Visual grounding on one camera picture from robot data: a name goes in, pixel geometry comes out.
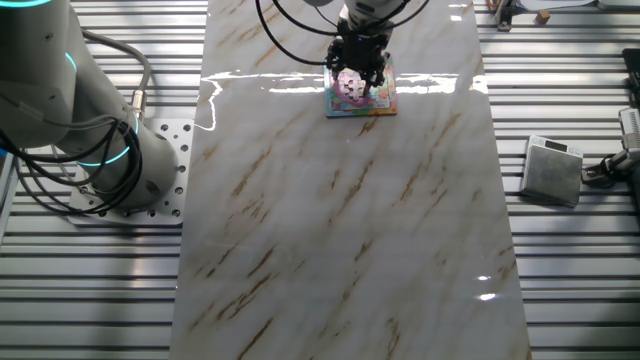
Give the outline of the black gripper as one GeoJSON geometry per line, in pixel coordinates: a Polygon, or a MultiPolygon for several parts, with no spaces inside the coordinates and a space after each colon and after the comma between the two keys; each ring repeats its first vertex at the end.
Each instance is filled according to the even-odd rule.
{"type": "Polygon", "coordinates": [[[386,59],[383,55],[390,40],[388,34],[344,35],[333,40],[335,81],[345,69],[370,73],[368,84],[379,87],[385,81],[386,59]]]}

